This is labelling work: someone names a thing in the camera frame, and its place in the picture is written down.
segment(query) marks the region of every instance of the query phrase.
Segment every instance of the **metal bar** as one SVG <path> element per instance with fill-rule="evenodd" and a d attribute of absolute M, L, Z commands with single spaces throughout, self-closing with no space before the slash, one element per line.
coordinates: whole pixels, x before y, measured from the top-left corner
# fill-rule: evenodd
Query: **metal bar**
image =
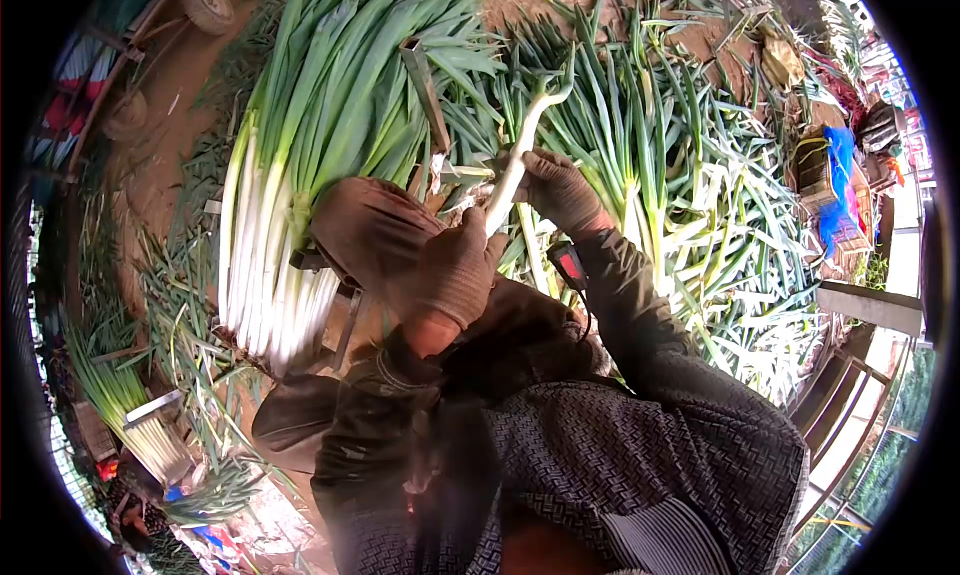
<path fill-rule="evenodd" d="M 351 341 L 351 335 L 354 333 L 354 326 L 357 323 L 357 316 L 364 306 L 365 294 L 361 289 L 353 290 L 353 297 L 350 299 L 350 310 L 347 313 L 346 322 L 340 331 L 340 341 L 337 341 L 337 351 L 333 355 L 333 362 L 330 368 L 333 373 L 340 373 L 340 368 L 344 365 L 344 357 L 347 355 L 347 344 Z"/>
<path fill-rule="evenodd" d="M 150 417 L 151 413 L 160 410 L 163 406 L 166 406 L 171 402 L 178 401 L 182 396 L 183 393 L 179 389 L 174 389 L 173 391 L 164 393 L 159 398 L 153 399 L 142 406 L 134 408 L 130 412 L 124 414 L 123 428 L 127 430 L 140 425 Z"/>
<path fill-rule="evenodd" d="M 153 60 L 151 60 L 150 64 L 147 65 L 147 68 L 143 70 L 143 75 L 137 78 L 136 82 L 130 87 L 130 89 L 126 90 L 126 94 L 124 94 L 124 97 L 117 102 L 116 104 L 117 108 L 125 106 L 126 103 L 129 102 L 131 98 L 134 97 L 134 94 L 137 93 L 137 90 L 140 89 L 140 87 L 143 85 L 143 82 L 147 80 L 147 76 L 150 75 L 150 71 L 154 68 L 154 66 L 157 63 L 161 61 L 161 58 L 163 57 L 164 54 L 166 54 L 167 50 L 173 47 L 174 42 L 177 41 L 177 38 L 179 38 L 183 32 L 189 29 L 189 27 L 190 27 L 189 20 L 186 20 L 180 24 L 180 28 L 177 29 L 174 32 L 174 34 L 170 36 L 170 39 L 167 40 L 167 43 L 164 44 L 163 47 L 160 48 L 159 52 L 156 53 L 156 57 Z"/>
<path fill-rule="evenodd" d="M 854 413 L 854 409 L 857 408 L 857 403 L 860 401 L 860 397 L 863 396 L 863 391 L 867 389 L 867 384 L 870 383 L 870 373 L 860 369 L 859 366 L 856 368 L 858 371 L 860 371 L 860 373 L 863 374 L 863 381 L 860 382 L 859 387 L 856 389 L 856 393 L 846 406 L 846 410 L 844 410 L 843 414 L 840 416 L 840 420 L 833 425 L 833 431 L 830 432 L 830 436 L 826 438 L 826 441 L 823 443 L 823 445 L 816 449 L 816 454 L 814 455 L 813 460 L 810 461 L 811 472 L 817 468 L 817 465 L 819 465 L 820 461 L 824 459 L 824 456 L 830 452 L 834 442 L 836 442 L 837 438 L 840 437 L 840 430 L 843 429 L 843 426 L 846 425 L 847 421 L 850 420 L 851 415 Z"/>
<path fill-rule="evenodd" d="M 103 29 L 100 29 L 99 27 L 97 27 L 96 25 L 93 25 L 92 23 L 84 24 L 82 27 L 82 31 L 88 36 L 90 36 L 90 38 L 93 38 L 94 40 L 102 41 L 102 43 L 106 44 L 110 48 L 113 48 L 120 54 L 126 56 L 128 59 L 130 59 L 134 63 L 139 63 L 143 61 L 144 53 L 141 50 L 138 50 L 136 46 L 134 46 L 133 44 L 125 43 L 122 39 L 120 39 L 116 35 L 113 35 L 108 31 L 104 31 Z"/>
<path fill-rule="evenodd" d="M 175 19 L 173 19 L 172 21 L 167 21 L 167 22 L 164 23 L 163 25 L 160 25 L 160 26 L 158 26 L 158 27 L 154 27 L 153 29 L 150 29 L 149 31 L 147 31 L 146 33 L 144 33 L 144 34 L 143 34 L 143 37 L 141 37 L 140 40 L 150 40 L 150 38 L 152 38 L 153 36 L 159 34 L 160 32 L 166 31 L 167 29 L 170 29 L 170 28 L 173 27 L 174 25 L 177 25 L 178 23 L 183 23 L 184 21 L 189 21 L 189 19 L 187 18 L 186 15 L 184 15 L 184 16 L 182 16 L 182 17 L 175 18 Z"/>
<path fill-rule="evenodd" d="M 902 367 L 903 367 L 904 365 L 906 365 L 906 360 L 905 360 L 905 359 L 906 359 L 907 353 L 908 353 L 908 350 L 907 350 L 906 348 L 904 349 L 904 351 L 903 351 L 902 353 L 900 353 L 899 359 L 897 360 L 897 363 L 896 363 L 896 368 L 894 369 L 894 376 L 891 377 L 891 385 L 887 385 L 887 386 L 884 386 L 884 387 L 883 387 L 883 391 L 882 391 L 882 393 L 880 394 L 880 398 L 879 398 L 879 399 L 877 400 L 877 402 L 876 402 L 876 408 L 873 410 L 873 413 L 872 413 L 872 415 L 870 416 L 870 420 L 867 422 L 867 426 L 864 427 L 864 429 L 863 429 L 863 435 L 860 436 L 860 438 L 858 439 L 858 441 L 857 441 L 857 443 L 856 443 L 857 451 L 850 453 L 849 458 L 847 458 L 846 461 L 844 462 L 843 466 L 840 467 L 840 470 L 837 472 L 836 477 L 833 478 L 833 481 L 830 482 L 830 485 L 827 485 L 827 486 L 826 486 L 826 489 L 823 491 L 823 494 L 820 496 L 820 498 L 819 498 L 816 502 L 813 503 L 813 506 L 811 506 L 810 509 L 809 509 L 809 510 L 806 512 L 806 514 L 803 516 L 803 518 L 798 521 L 797 526 L 796 526 L 796 527 L 794 528 L 794 530 L 793 530 L 793 535 L 791 535 L 791 537 L 790 537 L 790 544 L 793 544 L 793 543 L 794 543 L 794 541 L 797 539 L 797 536 L 798 536 L 798 535 L 800 534 L 800 532 L 804 529 L 804 526 L 807 525 L 807 521 L 809 521 L 810 518 L 812 518 L 812 517 L 816 514 L 817 509 L 819 509 L 821 506 L 823 506 L 823 504 L 824 504 L 824 502 L 826 501 L 827 497 L 829 497 L 830 495 L 832 495 L 832 494 L 834 493 L 834 490 L 836 489 L 836 487 L 840 484 L 841 481 L 843 481 L 844 477 L 847 476 L 847 472 L 850 470 L 850 467 L 854 464 L 854 461 L 857 460 L 857 456 L 858 456 L 858 454 L 859 454 L 859 450 L 862 449 L 862 448 L 863 448 L 863 445 L 866 443 L 867 438 L 870 436 L 871 430 L 874 428 L 874 425 L 877 423 L 877 418 L 880 416 L 880 414 L 881 414 L 881 412 L 882 412 L 882 410 L 883 410 L 883 406 L 884 406 L 884 404 L 885 404 L 886 401 L 887 401 L 887 398 L 890 396 L 890 389 L 893 387 L 893 385 L 892 385 L 893 380 L 896 378 L 896 376 L 897 376 L 897 375 L 899 374 L 899 372 L 902 370 Z M 903 386 L 900 386 L 900 388 L 898 388 L 898 389 L 896 390 L 896 396 L 897 396 L 897 397 L 900 396 L 900 390 L 901 390 L 901 389 L 903 389 Z M 890 419 L 889 419 L 889 418 L 885 419 L 885 421 L 884 421 L 884 423 L 883 423 L 883 430 L 882 430 L 882 432 L 881 432 L 881 434 L 880 434 L 879 439 L 881 439 L 881 438 L 882 438 L 882 435 L 883 435 L 884 433 L 886 433 L 886 431 L 887 431 L 887 426 L 889 425 L 889 423 L 890 423 Z M 864 476 L 865 476 L 865 475 L 868 473 L 868 471 L 870 470 L 870 464 L 873 462 L 874 456 L 876 456 L 876 454 L 877 454 L 877 448 L 878 448 L 879 446 L 880 446 L 880 445 L 878 444 L 877 447 L 875 447 L 875 448 L 873 449 L 873 452 L 872 452 L 872 455 L 870 456 L 870 459 L 867 461 L 867 464 L 864 466 L 863 470 L 860 472 L 860 476 L 857 478 L 856 483 L 853 485 L 853 488 L 852 488 L 853 490 L 856 490 L 856 489 L 860 486 L 860 483 L 863 481 Z M 841 504 L 841 509 L 840 509 L 840 510 L 843 510 L 843 509 L 846 507 L 846 505 L 847 505 L 847 501 L 845 500 L 844 503 Z"/>
<path fill-rule="evenodd" d="M 424 45 L 416 37 L 407 37 L 400 42 L 400 56 L 410 73 L 416 96 L 423 105 L 434 146 L 438 152 L 447 155 L 450 153 L 450 134 L 447 132 L 444 113 L 437 101 L 437 90 L 433 86 L 433 78 L 430 77 L 430 65 L 426 62 Z"/>
<path fill-rule="evenodd" d="M 170 0 L 156 0 L 156 2 L 152 3 L 152 5 L 148 4 L 146 7 L 144 7 L 143 12 L 138 14 L 138 16 L 134 19 L 134 22 L 140 21 L 140 25 L 133 32 L 133 35 L 130 36 L 129 43 L 131 45 L 136 46 L 141 40 L 143 40 L 143 35 L 147 32 L 147 28 L 151 23 L 154 22 L 154 18 L 157 17 L 157 13 L 159 13 L 169 1 Z"/>
<path fill-rule="evenodd" d="M 839 353 L 834 353 L 837 358 L 842 356 Z M 837 390 L 840 388 L 840 384 L 844 379 L 847 378 L 847 372 L 850 370 L 850 365 L 853 363 L 853 357 L 849 354 L 846 355 L 843 365 L 840 366 L 840 374 L 836 379 L 833 380 L 833 383 L 830 384 L 830 387 L 826 389 L 826 393 L 823 395 L 822 400 L 817 403 L 817 408 L 810 414 L 810 419 L 808 422 L 804 423 L 802 427 L 798 427 L 799 433 L 802 434 L 804 438 L 810 435 L 810 432 L 813 431 L 813 428 L 817 426 L 820 422 L 820 418 L 824 415 L 824 411 L 827 410 L 827 407 L 830 406 L 831 402 L 836 396 Z"/>
<path fill-rule="evenodd" d="M 93 101 L 93 105 L 90 106 L 90 112 L 86 113 L 86 121 L 83 123 L 83 129 L 79 131 L 77 143 L 74 144 L 73 151 L 70 152 L 70 162 L 67 163 L 66 167 L 67 175 L 74 174 L 74 169 L 77 168 L 77 161 L 80 160 L 80 152 L 84 149 L 84 143 L 87 141 L 87 136 L 90 135 L 90 128 L 93 127 L 93 121 L 96 119 L 97 113 L 100 112 L 100 108 L 102 107 L 104 101 L 107 100 L 107 93 L 114 86 L 114 82 L 126 64 L 127 55 L 123 53 L 118 55 L 117 61 L 114 62 L 113 68 L 110 69 L 109 75 L 107 75 L 106 79 L 103 80 L 103 87 L 100 89 L 100 94 L 97 96 L 97 99 Z"/>

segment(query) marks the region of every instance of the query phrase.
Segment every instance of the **brown glove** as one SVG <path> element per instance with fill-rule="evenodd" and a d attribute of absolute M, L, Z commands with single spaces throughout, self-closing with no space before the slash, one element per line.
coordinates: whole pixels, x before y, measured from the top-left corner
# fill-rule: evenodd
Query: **brown glove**
<path fill-rule="evenodd" d="M 514 202 L 530 203 L 574 241 L 584 233 L 614 226 L 594 188 L 569 158 L 534 148 L 523 152 L 523 165 L 527 172 L 513 195 Z"/>
<path fill-rule="evenodd" d="M 438 233 L 420 249 L 419 308 L 438 310 L 462 331 L 467 329 L 487 308 L 494 273 L 509 239 L 497 233 L 488 241 L 483 210 L 466 209 L 458 226 Z"/>

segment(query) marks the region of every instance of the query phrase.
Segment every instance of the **tire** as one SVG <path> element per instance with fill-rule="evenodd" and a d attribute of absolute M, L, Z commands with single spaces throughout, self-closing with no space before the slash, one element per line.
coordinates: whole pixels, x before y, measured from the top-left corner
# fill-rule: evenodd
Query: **tire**
<path fill-rule="evenodd" d="M 180 0 L 187 18 L 198 29 L 220 36 L 234 25 L 234 5 L 231 0 Z"/>
<path fill-rule="evenodd" d="M 147 124 L 147 99 L 140 90 L 123 106 L 115 107 L 103 121 L 103 135 L 117 142 L 129 142 L 140 135 Z"/>

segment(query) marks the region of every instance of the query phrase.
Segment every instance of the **wooden crate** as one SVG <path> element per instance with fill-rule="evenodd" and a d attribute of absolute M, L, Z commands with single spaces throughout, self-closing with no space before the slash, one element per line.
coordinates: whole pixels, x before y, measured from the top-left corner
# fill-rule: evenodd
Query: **wooden crate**
<path fill-rule="evenodd" d="M 857 164 L 853 165 L 854 172 L 859 171 Z M 860 220 L 863 221 L 866 231 L 860 229 L 858 222 L 847 223 L 843 230 L 833 236 L 837 249 L 844 254 L 869 253 L 874 249 L 874 207 L 870 195 L 870 185 L 866 184 L 866 177 L 860 173 L 862 181 L 853 179 L 853 190 L 856 192 L 857 210 Z"/>
<path fill-rule="evenodd" d="M 797 161 L 797 189 L 800 203 L 810 212 L 818 214 L 821 207 L 837 201 L 834 178 L 827 149 L 818 149 Z"/>
<path fill-rule="evenodd" d="M 809 137 L 822 137 L 822 128 L 810 134 Z M 862 253 L 874 249 L 873 231 L 874 218 L 870 196 L 870 181 L 863 173 L 856 161 L 853 162 L 853 172 L 849 177 L 850 185 L 856 194 L 860 219 L 867 230 L 860 229 L 859 223 L 853 219 L 846 219 L 843 228 L 833 237 L 837 249 L 841 253 Z M 834 178 L 831 161 L 826 148 L 810 151 L 800 149 L 797 161 L 797 183 L 799 201 L 810 212 L 819 215 L 820 209 L 838 200 L 834 190 Z"/>

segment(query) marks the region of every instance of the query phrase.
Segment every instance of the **blue plastic bag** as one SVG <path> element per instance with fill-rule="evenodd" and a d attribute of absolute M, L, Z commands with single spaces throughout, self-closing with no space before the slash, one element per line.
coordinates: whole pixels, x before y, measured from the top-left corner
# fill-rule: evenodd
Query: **blue plastic bag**
<path fill-rule="evenodd" d="M 836 201 L 820 208 L 820 240 L 826 249 L 826 257 L 834 256 L 834 235 L 844 230 L 848 220 L 859 223 L 857 200 L 851 204 L 850 176 L 854 172 L 854 133 L 843 127 L 825 126 L 823 137 L 828 147 L 830 178 L 837 193 Z"/>

